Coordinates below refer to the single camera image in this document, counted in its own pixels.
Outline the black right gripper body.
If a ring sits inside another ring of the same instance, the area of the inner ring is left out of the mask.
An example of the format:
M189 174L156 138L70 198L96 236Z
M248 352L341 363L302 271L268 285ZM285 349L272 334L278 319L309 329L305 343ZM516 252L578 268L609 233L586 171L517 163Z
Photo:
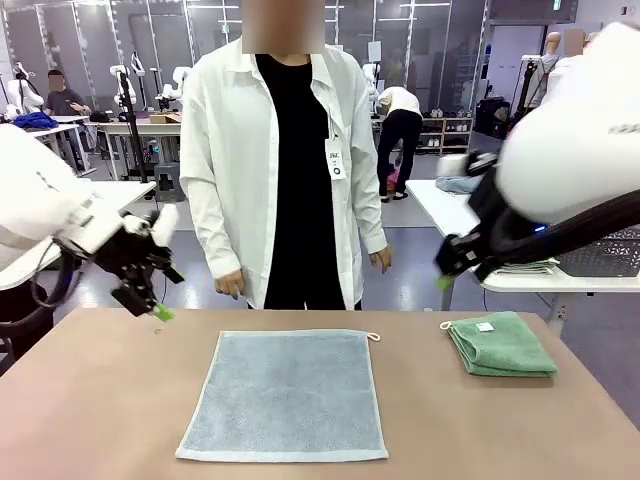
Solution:
M444 276L460 276L469 269L476 276L489 276L495 271L495 254L490 246L491 233L472 230L466 235L447 235L435 257Z

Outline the person's right hand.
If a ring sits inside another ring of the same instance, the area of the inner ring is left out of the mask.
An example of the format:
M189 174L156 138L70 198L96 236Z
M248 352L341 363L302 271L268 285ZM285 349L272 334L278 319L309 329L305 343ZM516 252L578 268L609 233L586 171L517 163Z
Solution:
M231 296L234 300L238 300L244 295L245 281L241 270L224 275L214 280L214 286L217 293Z

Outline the person's left hand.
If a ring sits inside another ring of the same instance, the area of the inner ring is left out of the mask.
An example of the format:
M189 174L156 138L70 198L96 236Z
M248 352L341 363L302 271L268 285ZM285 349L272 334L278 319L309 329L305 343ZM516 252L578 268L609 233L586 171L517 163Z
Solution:
M392 266L393 251L390 245L386 245L382 250L369 255L371 266L379 268L385 274Z

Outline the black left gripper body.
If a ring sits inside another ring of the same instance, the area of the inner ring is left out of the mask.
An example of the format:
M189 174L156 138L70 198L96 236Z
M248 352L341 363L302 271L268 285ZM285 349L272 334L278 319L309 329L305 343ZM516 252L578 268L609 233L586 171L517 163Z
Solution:
M172 264L168 247L155 244L150 235L140 235L119 229L97 251L97 265L115 275L123 284L153 292L151 276L155 266Z

